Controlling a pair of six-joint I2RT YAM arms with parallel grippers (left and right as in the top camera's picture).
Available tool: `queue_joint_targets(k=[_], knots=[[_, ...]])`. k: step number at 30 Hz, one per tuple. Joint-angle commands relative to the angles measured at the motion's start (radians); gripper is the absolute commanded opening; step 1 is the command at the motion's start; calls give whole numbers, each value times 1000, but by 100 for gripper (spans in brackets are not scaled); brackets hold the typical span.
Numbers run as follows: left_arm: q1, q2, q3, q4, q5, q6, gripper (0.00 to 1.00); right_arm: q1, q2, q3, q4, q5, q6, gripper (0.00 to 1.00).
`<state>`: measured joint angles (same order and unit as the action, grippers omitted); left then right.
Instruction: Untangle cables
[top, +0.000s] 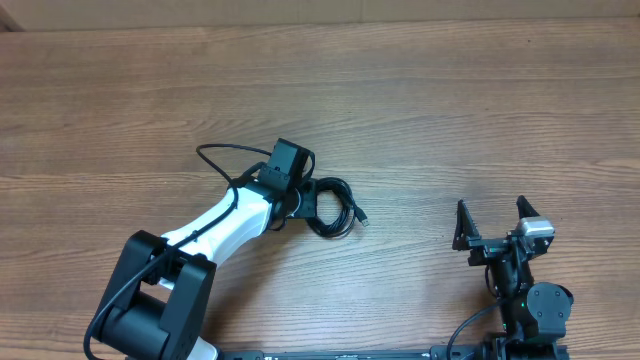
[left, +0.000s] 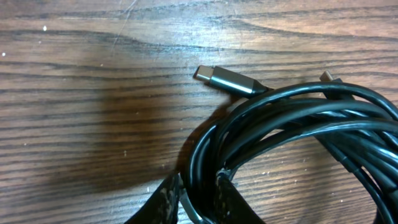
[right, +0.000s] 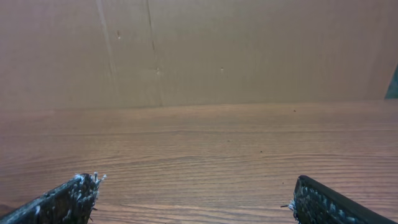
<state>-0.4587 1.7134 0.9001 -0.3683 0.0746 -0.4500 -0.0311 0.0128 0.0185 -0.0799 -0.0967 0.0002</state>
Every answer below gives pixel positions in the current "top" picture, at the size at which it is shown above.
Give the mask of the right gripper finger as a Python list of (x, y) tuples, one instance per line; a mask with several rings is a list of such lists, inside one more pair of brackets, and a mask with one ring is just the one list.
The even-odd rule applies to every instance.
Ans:
[(524, 195), (520, 195), (516, 200), (519, 218), (538, 217), (539, 213), (534, 209)]
[(456, 228), (453, 236), (452, 249), (471, 250), (480, 244), (481, 235), (473, 221), (469, 209), (463, 199), (457, 203)]

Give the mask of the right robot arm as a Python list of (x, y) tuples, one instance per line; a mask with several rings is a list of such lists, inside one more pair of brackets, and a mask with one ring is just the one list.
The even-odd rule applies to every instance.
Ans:
[[(574, 304), (564, 286), (536, 282), (529, 262), (547, 253), (555, 237), (551, 221), (524, 196), (516, 200), (519, 220), (503, 238), (480, 235), (464, 200), (459, 200), (452, 248), (469, 253), (468, 264), (484, 268), (485, 286), (495, 303), (460, 324), (444, 350), (447, 359), (567, 359), (557, 341), (566, 336)], [(460, 333), (479, 318), (499, 311), (502, 330), (476, 346), (457, 346)]]

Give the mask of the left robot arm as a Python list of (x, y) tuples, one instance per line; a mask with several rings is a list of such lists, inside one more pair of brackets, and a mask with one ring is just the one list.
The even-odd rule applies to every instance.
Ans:
[(304, 206), (312, 151), (278, 139), (258, 162), (227, 180), (224, 197), (189, 224), (161, 236), (140, 230), (125, 243), (83, 339), (130, 359), (221, 358), (201, 335), (217, 268), (248, 241)]

